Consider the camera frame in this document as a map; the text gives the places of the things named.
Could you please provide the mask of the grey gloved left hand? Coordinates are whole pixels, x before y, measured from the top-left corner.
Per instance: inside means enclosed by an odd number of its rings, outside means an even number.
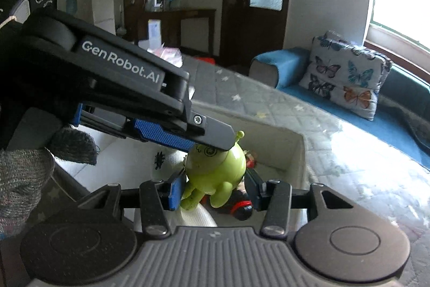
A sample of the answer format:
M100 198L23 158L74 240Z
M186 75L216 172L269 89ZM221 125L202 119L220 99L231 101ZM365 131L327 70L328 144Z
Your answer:
M55 157L95 165L98 147L89 134L65 127L46 147L1 152L1 224L17 226L27 220L54 170Z

